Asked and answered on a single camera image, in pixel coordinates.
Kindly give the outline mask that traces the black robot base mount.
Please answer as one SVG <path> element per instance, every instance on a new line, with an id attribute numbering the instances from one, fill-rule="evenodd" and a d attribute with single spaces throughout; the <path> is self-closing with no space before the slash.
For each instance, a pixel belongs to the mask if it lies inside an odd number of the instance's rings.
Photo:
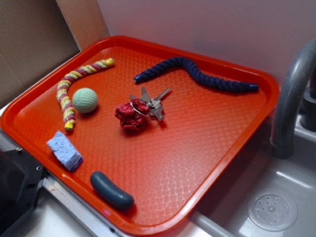
<path id="1" fill-rule="evenodd" d="M 45 169 L 25 150 L 0 153 L 0 235 L 7 237 L 36 209 Z"/>

